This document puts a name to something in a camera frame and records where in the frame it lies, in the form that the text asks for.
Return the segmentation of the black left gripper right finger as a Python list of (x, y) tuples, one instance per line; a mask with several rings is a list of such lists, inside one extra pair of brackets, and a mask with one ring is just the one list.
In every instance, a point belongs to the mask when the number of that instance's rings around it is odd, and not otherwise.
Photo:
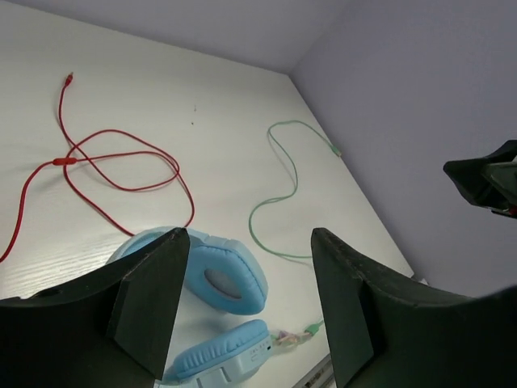
[(515, 288), (484, 297), (435, 289), (324, 228), (311, 247), (337, 386), (515, 386)]

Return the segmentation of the light blue headphones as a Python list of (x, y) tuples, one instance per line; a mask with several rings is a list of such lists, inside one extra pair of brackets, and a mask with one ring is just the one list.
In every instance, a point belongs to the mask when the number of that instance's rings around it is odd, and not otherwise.
[[(258, 261), (238, 240), (188, 229), (184, 284), (213, 309), (254, 316), (263, 311), (268, 283)], [(243, 323), (179, 353), (160, 386), (231, 387), (253, 376), (269, 358), (272, 340), (262, 319)]]

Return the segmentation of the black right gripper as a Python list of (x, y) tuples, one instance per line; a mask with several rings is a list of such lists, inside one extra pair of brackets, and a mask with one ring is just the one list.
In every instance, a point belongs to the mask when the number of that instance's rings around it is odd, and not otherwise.
[(516, 140), (484, 157), (446, 162), (443, 171), (471, 205), (516, 218)]

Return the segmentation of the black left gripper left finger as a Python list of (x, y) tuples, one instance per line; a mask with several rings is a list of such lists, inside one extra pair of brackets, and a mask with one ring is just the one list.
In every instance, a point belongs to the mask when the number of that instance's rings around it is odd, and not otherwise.
[(189, 247), (175, 228), (74, 280), (2, 300), (2, 386), (153, 386), (165, 370)]

